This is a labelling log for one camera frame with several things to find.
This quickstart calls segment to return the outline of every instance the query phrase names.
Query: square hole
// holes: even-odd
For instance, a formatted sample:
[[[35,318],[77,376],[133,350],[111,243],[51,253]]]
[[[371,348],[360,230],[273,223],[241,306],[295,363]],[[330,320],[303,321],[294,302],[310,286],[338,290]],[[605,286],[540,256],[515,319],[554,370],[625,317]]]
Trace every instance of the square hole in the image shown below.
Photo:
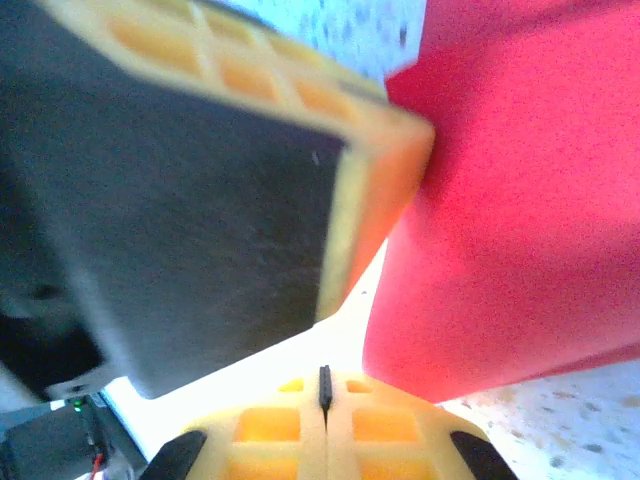
[[[295,43],[293,40],[280,37],[269,38],[271,47],[278,54],[290,60],[305,63],[307,65],[318,65],[319,57],[313,50]]]
[[[298,82],[296,90],[302,102],[311,110],[341,120],[352,120],[354,118],[348,99],[337,91],[306,82]]]
[[[231,59],[220,59],[218,64],[222,81],[230,90],[262,100],[276,100],[272,78],[265,72]]]
[[[360,408],[353,412],[353,438],[358,442],[417,442],[419,434],[408,412]]]
[[[227,463],[224,480],[296,480],[298,464],[294,458],[246,458]]]
[[[242,412],[235,442],[298,442],[300,412],[295,408],[249,408]]]
[[[189,4],[182,0],[143,0],[142,3],[156,7],[158,10],[162,10],[164,13],[180,17],[183,20],[192,22],[191,11],[189,10]]]
[[[129,20],[114,20],[109,26],[116,39],[129,50],[167,67],[199,73],[193,47],[186,38]]]
[[[284,384],[278,389],[278,391],[284,392],[284,393],[301,392],[303,390],[304,390],[304,380],[302,380],[301,378],[296,378],[295,380],[291,380],[289,383]]]
[[[207,15],[207,23],[213,31],[213,33],[226,37],[229,40],[233,40],[237,43],[250,45],[252,43],[251,34],[249,30],[232,20],[227,20],[219,15],[209,14]]]
[[[426,460],[360,459],[361,480],[437,480],[433,466]]]
[[[373,388],[359,380],[347,380],[347,392],[349,393],[371,393]]]

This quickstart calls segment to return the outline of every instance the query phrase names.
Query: black tab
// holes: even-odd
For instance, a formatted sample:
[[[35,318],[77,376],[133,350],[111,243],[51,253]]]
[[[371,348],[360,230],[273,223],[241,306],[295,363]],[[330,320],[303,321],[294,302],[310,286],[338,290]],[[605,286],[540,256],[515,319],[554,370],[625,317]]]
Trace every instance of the black tab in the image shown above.
[[[206,439],[194,431],[165,443],[139,480],[185,480]]]
[[[453,432],[451,441],[476,480],[518,480],[489,442],[467,432]]]
[[[333,387],[331,386],[331,369],[329,365],[320,367],[320,388],[318,394],[318,401],[324,414],[324,428],[327,428],[327,416],[329,414],[329,408],[331,408],[331,402],[333,401]]]

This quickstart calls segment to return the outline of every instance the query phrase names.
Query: yellow plastic part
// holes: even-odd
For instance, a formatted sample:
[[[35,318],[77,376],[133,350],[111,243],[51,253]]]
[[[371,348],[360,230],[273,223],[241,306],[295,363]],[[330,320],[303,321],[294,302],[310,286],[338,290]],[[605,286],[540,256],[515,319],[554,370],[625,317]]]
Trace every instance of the yellow plastic part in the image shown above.
[[[335,313],[415,194],[432,149],[432,126],[386,104],[380,86],[333,60],[205,4],[41,2],[131,75],[345,140],[317,319]]]
[[[317,375],[193,422],[185,432],[208,439],[187,480],[474,480],[449,435],[488,440],[478,427],[366,375],[331,375],[326,429]]]

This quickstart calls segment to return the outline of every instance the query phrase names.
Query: white surface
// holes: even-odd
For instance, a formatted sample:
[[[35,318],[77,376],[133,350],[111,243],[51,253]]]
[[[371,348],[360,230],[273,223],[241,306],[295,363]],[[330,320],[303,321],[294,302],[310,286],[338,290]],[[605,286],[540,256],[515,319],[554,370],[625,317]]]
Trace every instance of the white surface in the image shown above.
[[[417,56],[425,8],[422,0],[229,3],[378,80]],[[319,365],[359,369],[380,266],[379,257],[335,317],[163,398],[141,399],[126,379],[109,385],[145,455],[153,456],[189,418],[251,401]],[[484,428],[521,480],[640,478],[639,367],[631,362],[527,382],[445,407]]]

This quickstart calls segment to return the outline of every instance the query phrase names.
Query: red object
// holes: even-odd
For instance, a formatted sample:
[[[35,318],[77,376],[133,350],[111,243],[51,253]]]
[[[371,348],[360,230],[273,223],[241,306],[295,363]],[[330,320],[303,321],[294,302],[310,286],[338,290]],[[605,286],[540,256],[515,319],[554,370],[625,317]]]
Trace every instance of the red object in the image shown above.
[[[427,400],[640,354],[640,4],[533,5],[537,23],[443,34],[387,84],[436,147],[364,368]]]
[[[424,53],[454,43],[546,28],[628,3],[627,0],[433,0],[427,2],[420,50]]]
[[[96,478],[96,475],[98,474],[98,471],[100,470],[100,464],[102,464],[102,458],[103,458],[103,455],[101,453],[99,453],[96,456],[96,459],[93,462],[93,471],[91,472],[91,475],[89,476],[89,480],[93,480],[94,478]]]

